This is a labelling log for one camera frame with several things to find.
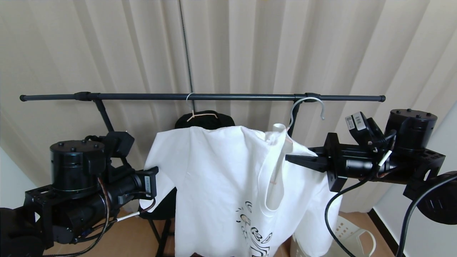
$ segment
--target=white cloth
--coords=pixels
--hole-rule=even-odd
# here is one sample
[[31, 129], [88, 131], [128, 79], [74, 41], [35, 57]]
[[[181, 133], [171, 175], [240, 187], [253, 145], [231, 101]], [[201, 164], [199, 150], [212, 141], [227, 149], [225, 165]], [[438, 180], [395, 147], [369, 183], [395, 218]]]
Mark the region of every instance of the white cloth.
[[[284, 125], [273, 130], [191, 127], [157, 134], [144, 168], [159, 167], [156, 206], [177, 188], [177, 257], [273, 256], [299, 224], [307, 231], [300, 238], [307, 254], [328, 251], [324, 209], [335, 193], [327, 175], [285, 161], [285, 154], [315, 153], [288, 137]], [[340, 201], [329, 212], [333, 227]]]

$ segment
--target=brown floor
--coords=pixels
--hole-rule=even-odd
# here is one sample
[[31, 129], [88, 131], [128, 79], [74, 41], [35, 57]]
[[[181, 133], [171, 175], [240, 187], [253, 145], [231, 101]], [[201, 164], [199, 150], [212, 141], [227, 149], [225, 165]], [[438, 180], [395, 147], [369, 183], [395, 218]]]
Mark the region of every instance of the brown floor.
[[[394, 254], [390, 251], [387, 243], [382, 238], [375, 225], [366, 213], [340, 213], [340, 215], [355, 225], [372, 232], [376, 238], [376, 250], [372, 257], [393, 257]], [[163, 227], [162, 221], [156, 221], [156, 226], [161, 233]], [[366, 249], [371, 249], [372, 243], [366, 242], [366, 238], [362, 237], [362, 244], [365, 244]], [[92, 242], [80, 243], [77, 245], [61, 245], [55, 243], [54, 247], [45, 251], [45, 254], [65, 254], [84, 250]], [[95, 246], [94, 249], [84, 254], [84, 257], [98, 256], [122, 256], [122, 257], [154, 257], [157, 252], [158, 243], [155, 240], [154, 234], [149, 226], [149, 223], [141, 218], [129, 218], [115, 224], [109, 232], [107, 232], [102, 240]], [[165, 248], [166, 254], [174, 252], [173, 237], [168, 238]], [[284, 242], [274, 257], [289, 257], [290, 239]]]

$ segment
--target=shirt sleeve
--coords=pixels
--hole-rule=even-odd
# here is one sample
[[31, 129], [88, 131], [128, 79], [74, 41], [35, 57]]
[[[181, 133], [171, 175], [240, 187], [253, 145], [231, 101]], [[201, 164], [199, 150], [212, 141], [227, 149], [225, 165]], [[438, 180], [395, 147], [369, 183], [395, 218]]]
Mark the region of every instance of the shirt sleeve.
[[[159, 203], [174, 188], [178, 188], [184, 181], [190, 155], [191, 128], [174, 129], [157, 133], [149, 151], [144, 169], [159, 167], [155, 176], [157, 188], [156, 204], [148, 212], [153, 212]], [[152, 200], [140, 200], [141, 208], [149, 207]]]
[[[325, 207], [336, 193], [328, 189], [325, 183], [320, 192], [313, 196], [311, 202], [295, 230], [295, 237], [301, 248], [311, 257], [323, 256], [329, 250], [333, 237], [325, 225]], [[332, 231], [336, 228], [342, 196], [335, 199], [329, 208], [329, 224]]]

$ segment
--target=white plastic basket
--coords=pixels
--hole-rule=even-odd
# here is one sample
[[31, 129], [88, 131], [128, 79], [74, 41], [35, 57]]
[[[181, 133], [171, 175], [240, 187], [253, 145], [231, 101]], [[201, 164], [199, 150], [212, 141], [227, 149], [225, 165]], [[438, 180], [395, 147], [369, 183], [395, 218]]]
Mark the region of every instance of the white plastic basket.
[[[376, 239], [373, 234], [365, 229], [361, 229], [346, 220], [343, 217], [338, 217], [338, 226], [334, 231], [335, 235], [338, 237], [340, 242], [355, 256], [357, 257], [370, 257], [374, 250], [376, 249]], [[363, 233], [368, 233], [373, 240], [373, 248], [369, 253], [363, 251], [362, 243], [360, 241], [360, 236]], [[310, 257], [305, 254], [304, 250], [300, 246], [300, 242], [297, 242], [295, 235], [292, 236], [292, 242], [290, 246], [290, 256], [291, 257]], [[324, 255], [324, 257], [343, 257], [347, 254], [341, 249], [341, 247], [335, 242], [332, 242], [329, 251]]]

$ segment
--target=beige curtain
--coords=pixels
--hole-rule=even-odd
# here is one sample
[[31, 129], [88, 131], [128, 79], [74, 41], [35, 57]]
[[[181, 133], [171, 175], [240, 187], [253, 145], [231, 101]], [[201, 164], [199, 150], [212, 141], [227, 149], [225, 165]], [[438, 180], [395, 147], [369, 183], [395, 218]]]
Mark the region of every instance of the beige curtain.
[[[1, 146], [39, 185], [49, 183], [51, 144], [106, 129], [93, 103], [23, 103], [20, 94], [386, 95], [384, 103], [326, 102], [324, 121], [317, 103], [303, 104], [293, 138], [306, 146], [322, 145], [334, 131], [353, 144], [344, 117], [357, 111], [383, 127], [391, 109], [442, 119], [456, 101], [454, 0], [3, 1], [0, 17]], [[105, 104], [115, 129], [136, 138], [135, 168], [155, 133], [189, 112], [183, 102]], [[196, 107], [267, 130], [288, 122], [291, 103]], [[350, 192], [342, 210], [368, 211], [387, 188], [371, 183]]]

